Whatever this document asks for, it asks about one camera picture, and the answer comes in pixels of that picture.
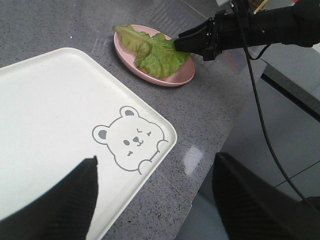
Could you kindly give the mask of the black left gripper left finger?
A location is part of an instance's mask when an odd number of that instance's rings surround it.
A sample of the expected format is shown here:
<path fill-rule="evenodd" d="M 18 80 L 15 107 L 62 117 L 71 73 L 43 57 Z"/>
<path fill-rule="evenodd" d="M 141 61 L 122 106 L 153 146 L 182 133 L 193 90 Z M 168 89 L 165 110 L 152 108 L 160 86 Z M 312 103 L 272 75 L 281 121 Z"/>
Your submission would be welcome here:
<path fill-rule="evenodd" d="M 84 240 L 98 198 L 97 157 L 84 159 L 41 197 L 0 222 L 2 240 Z"/>

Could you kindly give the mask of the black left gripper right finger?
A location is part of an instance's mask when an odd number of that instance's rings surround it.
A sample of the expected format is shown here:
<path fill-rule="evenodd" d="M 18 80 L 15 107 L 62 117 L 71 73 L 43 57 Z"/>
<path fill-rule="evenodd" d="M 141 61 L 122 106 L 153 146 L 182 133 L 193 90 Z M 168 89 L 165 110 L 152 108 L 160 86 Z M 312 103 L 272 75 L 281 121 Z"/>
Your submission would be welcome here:
<path fill-rule="evenodd" d="M 225 152 L 215 155 L 214 201 L 231 240 L 318 240 L 320 212 L 273 188 Z"/>

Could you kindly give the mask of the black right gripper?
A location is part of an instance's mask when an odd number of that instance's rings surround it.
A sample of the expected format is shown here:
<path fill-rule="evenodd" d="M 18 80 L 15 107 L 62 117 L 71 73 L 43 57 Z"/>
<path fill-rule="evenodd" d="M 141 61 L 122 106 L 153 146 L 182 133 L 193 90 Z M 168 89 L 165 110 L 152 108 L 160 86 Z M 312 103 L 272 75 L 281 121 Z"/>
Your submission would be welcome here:
<path fill-rule="evenodd" d="M 218 11 L 214 17 L 178 35 L 174 47 L 179 52 L 198 53 L 203 60 L 213 61 L 225 50 L 244 46 L 243 35 L 234 13 Z"/>

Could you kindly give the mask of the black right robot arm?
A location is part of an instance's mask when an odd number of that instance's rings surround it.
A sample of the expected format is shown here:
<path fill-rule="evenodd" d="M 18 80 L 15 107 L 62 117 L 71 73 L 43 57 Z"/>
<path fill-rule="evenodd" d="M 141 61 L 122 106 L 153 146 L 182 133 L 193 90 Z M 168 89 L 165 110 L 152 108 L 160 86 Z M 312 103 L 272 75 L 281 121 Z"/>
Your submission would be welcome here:
<path fill-rule="evenodd" d="M 320 42 L 320 2 L 299 0 L 294 5 L 250 13 L 246 0 L 233 3 L 234 13 L 218 11 L 200 25 L 178 35 L 177 51 L 194 53 L 204 61 L 222 51 L 284 44 L 311 48 Z"/>

